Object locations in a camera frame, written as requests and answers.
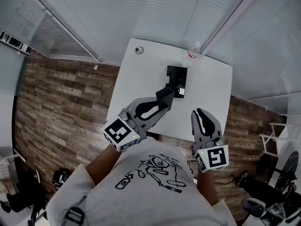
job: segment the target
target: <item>graphic print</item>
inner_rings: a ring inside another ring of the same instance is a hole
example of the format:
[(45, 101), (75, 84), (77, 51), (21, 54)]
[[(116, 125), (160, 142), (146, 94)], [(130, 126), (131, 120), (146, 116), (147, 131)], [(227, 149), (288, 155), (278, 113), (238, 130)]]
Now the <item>graphic print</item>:
[[(182, 170), (181, 166), (178, 164), (179, 161), (174, 158), (169, 158), (163, 154), (159, 154), (157, 156), (149, 155), (149, 157), (151, 158), (146, 161), (140, 161), (139, 167), (128, 172), (125, 177), (117, 183), (115, 188), (120, 190), (124, 189), (131, 182), (131, 179), (134, 178), (134, 175), (137, 174), (140, 178), (152, 178), (159, 186), (181, 193), (182, 190), (178, 187), (186, 187), (186, 184), (177, 180), (177, 170)], [(162, 175), (170, 177), (174, 176), (174, 180), (166, 180), (165, 183), (165, 180), (160, 179)]]
[(120, 119), (117, 119), (105, 129), (105, 132), (118, 144), (130, 134), (131, 130)]
[(225, 152), (222, 147), (208, 150), (208, 158), (210, 167), (216, 167), (227, 164)]

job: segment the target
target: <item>black device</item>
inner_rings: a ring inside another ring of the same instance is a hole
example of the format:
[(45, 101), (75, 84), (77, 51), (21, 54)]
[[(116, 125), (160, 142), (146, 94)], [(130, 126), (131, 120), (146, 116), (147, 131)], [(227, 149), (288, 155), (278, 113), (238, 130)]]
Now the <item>black device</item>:
[(241, 201), (243, 209), (256, 218), (260, 218), (265, 212), (265, 203), (256, 198), (244, 198)]
[(167, 76), (169, 76), (169, 83), (166, 86), (174, 90), (174, 97), (184, 98), (187, 68), (169, 65)]
[(70, 177), (71, 173), (67, 169), (60, 169), (54, 172), (52, 183), (56, 190), (58, 190), (67, 179)]

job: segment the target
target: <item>black cable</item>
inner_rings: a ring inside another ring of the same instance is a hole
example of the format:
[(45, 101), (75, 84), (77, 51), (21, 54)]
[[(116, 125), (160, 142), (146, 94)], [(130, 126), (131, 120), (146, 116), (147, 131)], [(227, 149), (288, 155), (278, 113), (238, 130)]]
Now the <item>black cable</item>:
[(228, 184), (233, 183), (233, 182), (235, 181), (234, 175), (231, 174), (231, 175), (229, 176), (228, 180), (229, 180), (228, 183), (221, 183), (221, 182), (215, 182), (215, 181), (214, 181), (214, 183), (216, 183), (216, 184), (221, 184), (221, 185), (228, 185)]

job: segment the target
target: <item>white t-shirt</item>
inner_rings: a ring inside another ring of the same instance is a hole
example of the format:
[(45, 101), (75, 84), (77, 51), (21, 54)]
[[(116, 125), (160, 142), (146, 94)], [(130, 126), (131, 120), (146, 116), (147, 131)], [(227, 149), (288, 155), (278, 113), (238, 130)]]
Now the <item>white t-shirt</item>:
[(236, 225), (224, 201), (211, 206), (199, 193), (181, 152), (151, 137), (122, 153), (97, 186), (79, 165), (47, 206), (50, 225), (62, 225), (71, 207), (89, 226)]

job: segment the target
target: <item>strap buckle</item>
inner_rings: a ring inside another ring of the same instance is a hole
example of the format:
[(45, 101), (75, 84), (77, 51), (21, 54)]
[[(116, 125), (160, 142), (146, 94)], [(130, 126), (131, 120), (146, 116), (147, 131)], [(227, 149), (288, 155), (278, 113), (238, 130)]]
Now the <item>strap buckle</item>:
[(66, 219), (81, 225), (84, 221), (85, 213), (78, 207), (72, 207), (66, 214)]

